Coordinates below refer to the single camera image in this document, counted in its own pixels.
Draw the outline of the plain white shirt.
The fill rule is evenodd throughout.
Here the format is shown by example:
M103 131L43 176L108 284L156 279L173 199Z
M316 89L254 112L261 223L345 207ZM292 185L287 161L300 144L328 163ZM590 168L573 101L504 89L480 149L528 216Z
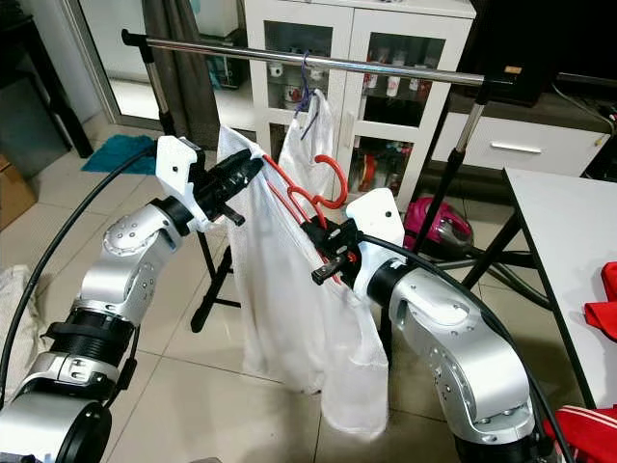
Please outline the plain white shirt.
M323 419L374 440L387 427L389 362L373 305L351 287L311 278L323 261L283 207L287 186L269 166L229 200L246 224L228 226L246 332L243 368L304 394L319 393Z

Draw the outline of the black television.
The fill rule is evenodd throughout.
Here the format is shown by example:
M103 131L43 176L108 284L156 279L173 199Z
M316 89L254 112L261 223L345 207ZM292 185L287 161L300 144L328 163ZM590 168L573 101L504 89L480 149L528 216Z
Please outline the black television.
M617 0L470 0L460 69L505 83L493 99L534 106L551 84L617 100Z

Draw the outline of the metal clothes rack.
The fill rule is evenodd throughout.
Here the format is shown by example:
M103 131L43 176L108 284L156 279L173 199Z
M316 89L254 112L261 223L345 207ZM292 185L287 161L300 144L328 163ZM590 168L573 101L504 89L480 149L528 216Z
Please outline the metal clothes rack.
M203 54L203 56L222 56L238 59L248 59L248 61L261 61L268 63L286 63L287 65L295 65L296 62L303 62L303 57L296 56L287 52L279 52L279 50L264 50L247 47L235 47L235 45L213 45L194 42L176 42L168 39L158 39L158 37L150 37L147 35L131 34L126 28L121 31L121 40L129 47L137 47L140 50L143 62L147 66L148 75L153 81L155 97L160 110L160 123L162 128L166 129L167 135L173 135L173 121L169 114L168 105L164 100L162 89L157 80L157 71L154 69L153 57L151 57L151 49L167 49L176 50L176 52L188 52L195 54ZM431 230L432 222L435 222L435 215L440 210L441 202L443 202L444 194L448 191L449 182L457 176L458 169L462 167L463 160L466 159L467 146L470 142L470 137L474 128L479 123L482 111L490 101L491 92L496 88L511 87L513 80L503 78L494 74L471 74L459 73L459 71L426 69L426 68L411 68L398 65L371 65L369 62L352 61L352 59L337 59L337 58L322 58L308 56L306 62L312 67L325 68L330 70L351 71L351 73L373 73L376 75L392 76L392 78L417 78L420 80L440 81L440 83L449 83L454 85L463 85L463 87L477 87L477 96L469 111L466 127L464 127L462 135L459 136L457 146L451 151L448 159L446 159L446 168L443 172L438 189L433 195L433 202L429 204L426 219L420 220L420 229L415 232L405 232L405 235L410 235L414 238L413 252L418 253L420 247L423 246L424 239L427 239L429 230ZM482 259L477 263L472 260L472 270L466 279L467 284L475 284L479 281L482 274L488 272L489 266L493 263L510 264L516 266L524 266L524 268L537 268L537 265L530 260L530 255L517 255L515 252L505 252L505 247L513 233L520 232L521 225L517 224L519 213L516 213L515 219L507 221L505 228L497 236L494 241L493 250L484 252ZM228 248L224 252L224 259L221 260L219 272L224 274L224 277L216 277L213 261L207 257L207 268L210 269L212 283L210 289L206 292L202 299L202 303L191 317L190 330L194 334L198 334L202 330L204 322L208 319L211 309L216 304L226 306L241 306L235 301L219 299L217 295L222 287L222 283L226 280L226 274L232 270L232 251ZM542 306L543 309L552 310L550 299L544 294L530 289L525 282L520 281L517 275L508 273L506 277L508 281L503 281L527 297L532 303Z

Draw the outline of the dark grey curtain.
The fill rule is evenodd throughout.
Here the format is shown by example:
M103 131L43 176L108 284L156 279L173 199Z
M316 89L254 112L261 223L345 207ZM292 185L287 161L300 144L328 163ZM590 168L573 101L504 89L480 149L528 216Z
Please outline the dark grey curtain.
M142 0L142 10L146 35L176 42L201 40L190 0ZM176 135L215 150L222 123L207 57L157 48L151 49L151 57Z

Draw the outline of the white sleeveless top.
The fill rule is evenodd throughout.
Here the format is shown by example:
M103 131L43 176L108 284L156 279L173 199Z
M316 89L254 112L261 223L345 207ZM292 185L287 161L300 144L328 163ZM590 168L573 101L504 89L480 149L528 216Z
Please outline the white sleeveless top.
M327 200L335 197L338 184L334 169L317 162L317 155L335 159L334 111L321 90L312 90L306 98L308 106L292 115L281 149L281 166L310 194L320 194Z

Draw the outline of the sliding glass door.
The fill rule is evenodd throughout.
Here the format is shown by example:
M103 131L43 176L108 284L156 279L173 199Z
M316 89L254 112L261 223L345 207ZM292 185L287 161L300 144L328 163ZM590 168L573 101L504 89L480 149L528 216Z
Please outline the sliding glass door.
M140 52L121 42L122 28L145 33L140 0L59 0L111 123L159 128L157 101ZM241 26L241 0L190 0L200 32L222 36ZM222 123L255 131L251 84L216 90Z

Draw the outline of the white glass-door cabinet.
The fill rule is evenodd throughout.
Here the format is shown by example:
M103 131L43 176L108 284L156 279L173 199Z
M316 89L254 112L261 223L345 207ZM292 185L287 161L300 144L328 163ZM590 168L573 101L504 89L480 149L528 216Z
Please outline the white glass-door cabinet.
M472 22L470 0L244 0L251 48L375 65L457 69ZM334 115L335 157L356 193L415 197L449 85L300 65L251 62L256 139L282 149L297 101L321 90Z

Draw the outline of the printed cardboard box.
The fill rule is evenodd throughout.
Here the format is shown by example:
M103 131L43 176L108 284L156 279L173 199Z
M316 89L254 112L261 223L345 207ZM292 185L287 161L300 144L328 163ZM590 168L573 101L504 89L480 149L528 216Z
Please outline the printed cardboard box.
M31 186L12 163L0 168L0 228L7 228L37 202Z

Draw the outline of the black side table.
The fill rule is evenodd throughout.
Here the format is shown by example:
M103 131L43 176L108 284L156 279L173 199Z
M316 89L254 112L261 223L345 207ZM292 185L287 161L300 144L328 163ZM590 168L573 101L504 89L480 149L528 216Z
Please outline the black side table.
M44 91L48 96L49 111L58 119L65 129L67 142L76 150L80 158L87 159L94 153L94 147L90 143L87 132L81 126L78 115L75 114L69 101L62 81L54 68L52 58L47 47L43 43L39 28L31 14L24 14L19 19L13 19L9 25L1 23L1 43L18 43L25 49L32 65L36 70Z

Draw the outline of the red plastic hanger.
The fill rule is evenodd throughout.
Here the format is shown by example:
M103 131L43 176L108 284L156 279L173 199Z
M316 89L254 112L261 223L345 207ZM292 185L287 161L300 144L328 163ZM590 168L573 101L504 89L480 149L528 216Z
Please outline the red plastic hanger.
M338 166L338 163L335 162L335 159L331 157L327 157L327 155L321 155L321 154L314 155L313 157L314 162L325 163L327 164L327 166L330 166L332 171L334 171L335 173L336 180L338 180L339 182L340 190L338 193L338 197L336 197L334 200L326 200L326 199L323 199L321 195L313 195L313 197L309 197L309 191L305 190L304 188L301 188L300 185L297 185L296 182L292 180L291 177L288 176L286 172L283 171L283 168L279 166L278 162L275 162L275 160L272 159L272 157L270 157L269 154L263 154L261 155L261 158L264 159L264 162L266 164L269 164L270 168L273 168L274 171L279 174L279 177L282 177L283 182L285 182L287 186L286 188L287 199L283 199L281 197L281 194L274 193L275 197L278 197L279 199L281 199L281 202L283 203L283 207L285 207L286 210L289 211L292 216L295 216L296 212L299 212L301 219L305 219L311 222L311 219L309 219L308 214L303 211L303 208L300 207L300 205L297 204L294 199L291 199L292 197L294 197L294 195L299 194L300 197L305 198L306 203L308 203L309 206L313 208L313 211L317 212L316 219L318 222L320 222L321 228L323 230L328 228L326 217L323 216L323 213L321 211L321 206L323 205L327 208L330 208L331 210L338 210L339 208L343 207L343 205L345 204L345 199L347 199L347 194L348 194L347 177L345 177L345 174L342 172L342 169L340 169L340 167ZM336 283L342 283L339 280L339 277L335 275L336 273L335 261L326 260L326 257L322 257L322 259L323 259L323 263L327 263L327 264L325 266L322 266L322 268L318 270L314 270L314 273L312 274L313 275L312 278L314 279L314 281L317 284L322 284L323 282L325 282L325 278L328 275L328 277L331 277L332 279L334 279Z

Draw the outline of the plain red garment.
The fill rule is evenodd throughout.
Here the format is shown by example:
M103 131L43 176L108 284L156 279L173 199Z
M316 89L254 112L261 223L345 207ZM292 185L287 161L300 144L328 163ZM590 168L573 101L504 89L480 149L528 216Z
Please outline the plain red garment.
M609 261L600 270L605 299L583 305L583 318L613 343L617 343L617 261Z

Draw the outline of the teal floor mat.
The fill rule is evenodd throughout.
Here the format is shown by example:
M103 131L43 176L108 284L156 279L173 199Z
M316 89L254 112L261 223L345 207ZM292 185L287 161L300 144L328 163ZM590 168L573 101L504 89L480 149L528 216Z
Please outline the teal floor mat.
M124 173L154 176L155 168L157 168L155 147L157 147L157 141L146 135L114 135L107 138L104 145L90 155L87 163L81 167L81 171L110 173L129 158L141 153L143 157L127 168Z

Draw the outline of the white table black legs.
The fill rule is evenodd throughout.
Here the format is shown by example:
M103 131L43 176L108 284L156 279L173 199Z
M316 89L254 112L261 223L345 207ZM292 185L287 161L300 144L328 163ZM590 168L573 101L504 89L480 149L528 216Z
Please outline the white table black legs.
M498 314L511 331L529 328L532 337L555 331L582 401L617 406L617 340L583 314L585 304L608 299L603 268L617 263L617 182L513 168L503 175L513 197L507 224L524 234L550 309Z

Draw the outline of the low white drawer unit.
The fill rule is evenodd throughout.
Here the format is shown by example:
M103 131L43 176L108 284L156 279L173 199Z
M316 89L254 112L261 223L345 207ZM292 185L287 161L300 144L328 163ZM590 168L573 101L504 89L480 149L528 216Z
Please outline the low white drawer unit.
M472 132L464 164L577 177L607 140L607 135L586 129L481 118Z

